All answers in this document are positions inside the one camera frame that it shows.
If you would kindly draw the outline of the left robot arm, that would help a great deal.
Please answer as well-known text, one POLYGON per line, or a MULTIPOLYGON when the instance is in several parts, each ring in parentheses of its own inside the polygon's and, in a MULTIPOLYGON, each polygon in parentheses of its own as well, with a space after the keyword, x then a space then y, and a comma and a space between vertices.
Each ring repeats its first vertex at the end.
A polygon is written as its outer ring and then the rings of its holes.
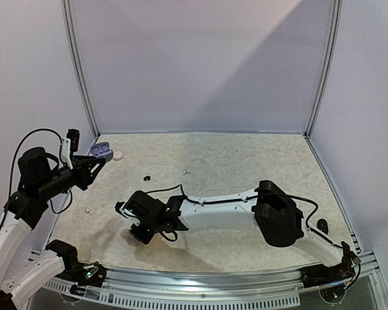
POLYGON ((25 151, 18 160, 21 178, 17 191, 5 205, 4 221, 0 223, 0 309, 22 309, 35 292, 59 274, 80 285, 102 280, 101 276, 87 276, 75 246, 61 240, 48 243, 35 261, 5 278, 17 249, 52 205, 51 199, 73 187, 87 190, 106 164, 103 158, 73 156, 71 167, 50 168, 50 160, 56 161, 57 157, 43 147, 25 151))

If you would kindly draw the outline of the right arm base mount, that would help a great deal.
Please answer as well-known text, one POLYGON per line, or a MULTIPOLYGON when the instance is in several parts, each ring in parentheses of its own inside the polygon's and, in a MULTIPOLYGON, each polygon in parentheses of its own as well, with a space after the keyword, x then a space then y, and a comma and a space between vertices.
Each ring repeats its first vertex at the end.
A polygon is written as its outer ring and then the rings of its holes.
POLYGON ((311 265, 300 268, 301 281, 304 288, 316 287, 340 282, 355 276, 354 265, 359 265, 361 260, 358 256, 344 257, 338 265, 326 267, 323 264, 311 265))

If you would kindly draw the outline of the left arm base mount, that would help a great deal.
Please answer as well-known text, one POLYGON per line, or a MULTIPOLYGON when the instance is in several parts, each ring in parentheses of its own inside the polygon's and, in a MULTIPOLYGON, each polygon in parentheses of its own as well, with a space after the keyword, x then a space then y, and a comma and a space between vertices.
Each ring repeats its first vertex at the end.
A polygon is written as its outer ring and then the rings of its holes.
POLYGON ((75 269, 63 271, 56 278, 77 283, 78 286, 102 287, 107 276, 106 268, 99 262, 79 263, 75 269))

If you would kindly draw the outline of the purple earbud charging case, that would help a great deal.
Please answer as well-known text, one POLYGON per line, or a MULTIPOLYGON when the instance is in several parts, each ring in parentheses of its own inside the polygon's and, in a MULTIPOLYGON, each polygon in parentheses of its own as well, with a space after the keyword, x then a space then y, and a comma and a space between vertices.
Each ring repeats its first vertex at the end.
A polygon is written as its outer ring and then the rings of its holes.
POLYGON ((110 148, 109 142, 95 143, 90 149, 90 155, 95 158, 103 158, 106 162, 113 159, 114 152, 110 148))

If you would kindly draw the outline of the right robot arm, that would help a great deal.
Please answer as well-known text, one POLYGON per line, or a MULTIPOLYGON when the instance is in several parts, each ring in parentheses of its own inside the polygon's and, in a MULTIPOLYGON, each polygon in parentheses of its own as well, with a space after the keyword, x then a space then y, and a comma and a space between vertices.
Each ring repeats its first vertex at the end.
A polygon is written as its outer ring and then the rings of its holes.
POLYGON ((350 245, 334 241, 326 228, 313 226, 313 215, 305 215, 297 202, 319 207, 313 200, 286 194, 274 182, 262 180, 257 188, 237 194, 196 197, 181 192, 165 203, 150 191, 135 191, 126 202, 118 202, 115 210, 132 221, 131 234, 143 244, 156 234, 166 238, 203 227, 256 226, 268 245, 295 247, 318 259, 323 265, 321 275, 328 282, 359 265, 360 258, 350 245))

